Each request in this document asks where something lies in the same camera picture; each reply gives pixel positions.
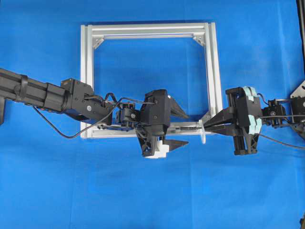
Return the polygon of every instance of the aluminum frame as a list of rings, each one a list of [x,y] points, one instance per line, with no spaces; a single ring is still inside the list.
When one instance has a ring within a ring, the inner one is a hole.
[[[94,50],[104,40],[148,38],[193,38],[203,47],[206,65],[209,111],[206,122],[223,109],[215,23],[168,23],[81,26],[81,81],[94,89]],[[199,122],[171,123],[167,135],[200,135],[201,130],[180,130],[178,127],[200,127]],[[88,124],[81,123],[81,129]],[[81,134],[82,138],[136,137],[135,131],[100,130],[96,126]]]

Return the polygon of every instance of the black bracket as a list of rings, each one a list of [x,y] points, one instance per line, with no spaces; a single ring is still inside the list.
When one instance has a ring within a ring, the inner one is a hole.
[[[4,123],[5,98],[0,96],[0,125]]]

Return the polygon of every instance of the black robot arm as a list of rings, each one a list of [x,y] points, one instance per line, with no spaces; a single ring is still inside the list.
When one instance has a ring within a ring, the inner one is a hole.
[[[144,102],[126,97],[117,101],[114,94],[108,93],[103,99],[94,94],[90,85],[72,78],[62,81],[59,87],[0,69],[0,125],[4,122],[6,100],[33,106],[58,133],[66,138],[74,138],[81,132],[73,136],[62,134],[38,109],[66,114],[77,121],[89,123],[92,126],[98,125],[103,129],[118,131],[135,129],[144,157],[164,157],[164,153],[187,144],[184,141],[165,139],[170,126],[170,116],[181,118],[188,118],[188,116],[164,89],[146,94]],[[142,107],[136,110],[135,103],[124,103],[123,100],[141,103]],[[121,125],[121,128],[111,126],[115,108],[119,109],[116,114],[116,123]]]

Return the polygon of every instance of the blue background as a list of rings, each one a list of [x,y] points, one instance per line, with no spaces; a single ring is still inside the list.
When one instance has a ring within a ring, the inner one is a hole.
[[[0,66],[53,84],[79,79],[80,25],[123,21],[215,21],[223,92],[249,85],[286,98],[304,80],[294,0],[2,0]],[[200,53],[183,39],[105,42],[96,91],[142,99],[165,87],[203,115]],[[0,228],[298,228],[305,211],[304,151],[260,139],[257,155],[234,156],[230,137],[202,145],[180,136],[189,145],[146,160],[136,138],[66,140],[13,102],[5,115]],[[46,115],[65,133],[79,131],[64,115]],[[263,133],[304,145],[290,129]]]

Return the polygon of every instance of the blue surface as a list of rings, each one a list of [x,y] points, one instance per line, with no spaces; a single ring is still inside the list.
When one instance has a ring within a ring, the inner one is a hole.
[[[2,0],[0,66],[53,84],[79,79],[80,25],[122,21],[215,21],[223,91],[250,85],[266,98],[286,98],[304,79],[294,0]],[[169,87],[187,112],[204,112],[196,43],[172,41],[103,44],[96,74],[115,78],[105,85],[98,78],[97,90],[141,99]],[[175,137],[190,143],[146,160],[135,138],[66,140],[12,102],[5,115],[0,228],[286,229],[298,228],[305,211],[305,152],[265,139],[257,155],[234,156],[230,137],[209,136],[206,145]],[[68,117],[46,115],[68,134],[79,130]],[[263,133],[304,145],[290,129]]]

